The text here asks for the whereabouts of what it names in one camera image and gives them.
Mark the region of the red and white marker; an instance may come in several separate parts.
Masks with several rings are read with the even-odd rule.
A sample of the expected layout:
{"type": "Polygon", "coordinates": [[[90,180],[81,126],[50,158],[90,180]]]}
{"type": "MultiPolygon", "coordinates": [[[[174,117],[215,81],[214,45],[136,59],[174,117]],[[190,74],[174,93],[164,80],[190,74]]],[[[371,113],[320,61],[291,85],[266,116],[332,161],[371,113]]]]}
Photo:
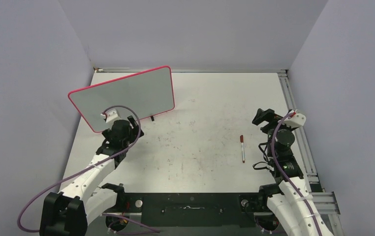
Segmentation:
{"type": "Polygon", "coordinates": [[[245,145],[244,145],[244,136],[240,136],[240,143],[241,143],[241,152],[242,152],[242,163],[245,163],[245,145]]]}

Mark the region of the pink framed whiteboard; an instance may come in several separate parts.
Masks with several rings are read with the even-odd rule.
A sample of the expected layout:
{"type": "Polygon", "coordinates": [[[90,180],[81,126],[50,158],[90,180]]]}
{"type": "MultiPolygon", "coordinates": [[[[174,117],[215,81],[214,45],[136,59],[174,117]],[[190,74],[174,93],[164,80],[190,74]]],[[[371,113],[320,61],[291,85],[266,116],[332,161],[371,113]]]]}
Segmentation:
{"type": "Polygon", "coordinates": [[[149,118],[175,108],[171,68],[167,65],[118,77],[116,73],[99,73],[101,83],[69,92],[68,98],[91,130],[100,133],[108,126],[103,112],[113,107],[126,118],[131,112],[149,118]]]}

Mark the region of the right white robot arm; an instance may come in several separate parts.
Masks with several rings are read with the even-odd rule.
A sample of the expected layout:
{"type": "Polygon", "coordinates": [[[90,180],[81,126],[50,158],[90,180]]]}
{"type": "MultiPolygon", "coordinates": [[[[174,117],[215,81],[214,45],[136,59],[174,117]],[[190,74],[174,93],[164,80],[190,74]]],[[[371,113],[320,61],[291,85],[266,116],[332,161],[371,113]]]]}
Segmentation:
{"type": "Polygon", "coordinates": [[[295,142],[293,132],[304,126],[306,116],[297,110],[280,116],[272,109],[259,108],[252,123],[264,122],[266,125],[260,130],[267,135],[267,142],[262,152],[275,183],[260,187],[258,206],[269,210],[289,236],[331,236],[291,149],[295,142]]]}

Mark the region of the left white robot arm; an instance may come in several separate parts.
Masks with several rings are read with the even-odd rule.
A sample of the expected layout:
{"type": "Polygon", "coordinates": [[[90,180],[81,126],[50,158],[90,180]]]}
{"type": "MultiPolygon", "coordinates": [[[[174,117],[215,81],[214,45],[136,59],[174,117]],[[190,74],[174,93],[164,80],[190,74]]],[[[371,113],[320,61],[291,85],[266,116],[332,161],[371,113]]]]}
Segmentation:
{"type": "Polygon", "coordinates": [[[104,141],[85,172],[74,177],[60,192],[45,197],[39,228],[41,236],[84,236],[88,225],[108,207],[114,212],[125,207],[125,197],[119,194],[123,191],[121,186],[105,184],[103,188],[113,193],[98,205],[95,205],[93,193],[144,133],[133,116],[121,119],[118,115],[107,115],[106,123],[110,127],[102,132],[104,141]]]}

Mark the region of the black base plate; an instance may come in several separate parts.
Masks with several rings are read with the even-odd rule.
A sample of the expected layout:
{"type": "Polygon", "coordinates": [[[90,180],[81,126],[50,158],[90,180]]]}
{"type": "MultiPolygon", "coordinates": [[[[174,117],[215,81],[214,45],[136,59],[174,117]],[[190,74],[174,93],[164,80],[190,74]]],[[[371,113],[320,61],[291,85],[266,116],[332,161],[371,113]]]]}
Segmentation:
{"type": "Polygon", "coordinates": [[[217,227],[259,225],[275,230],[278,218],[259,193],[124,193],[107,213],[139,215],[152,227],[217,227]]]}

